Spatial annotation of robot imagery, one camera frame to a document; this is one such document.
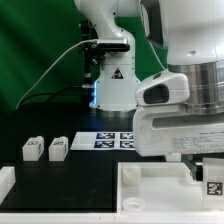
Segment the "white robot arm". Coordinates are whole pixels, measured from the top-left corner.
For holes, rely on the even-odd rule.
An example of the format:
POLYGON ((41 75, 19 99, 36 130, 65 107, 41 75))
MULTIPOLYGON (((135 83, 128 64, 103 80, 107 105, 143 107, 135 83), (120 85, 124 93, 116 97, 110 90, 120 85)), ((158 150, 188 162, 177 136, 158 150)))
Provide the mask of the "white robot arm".
POLYGON ((224 163, 224 0, 74 0, 105 52, 92 107, 133 112, 136 151, 181 159, 194 179, 217 182, 224 163), (141 18, 145 36, 167 50, 167 67, 135 75, 135 39, 115 20, 141 18))

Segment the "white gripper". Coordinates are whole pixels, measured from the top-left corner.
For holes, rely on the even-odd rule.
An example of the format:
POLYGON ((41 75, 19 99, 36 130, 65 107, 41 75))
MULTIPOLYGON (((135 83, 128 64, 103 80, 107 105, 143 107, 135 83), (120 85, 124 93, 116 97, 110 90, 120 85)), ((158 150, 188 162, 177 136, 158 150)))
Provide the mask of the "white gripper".
MULTIPOLYGON (((190 115, 183 105, 139 107, 133 117, 136 151, 141 156, 224 152, 224 113, 190 115)), ((183 155, 194 181, 203 180, 203 166, 183 155)))

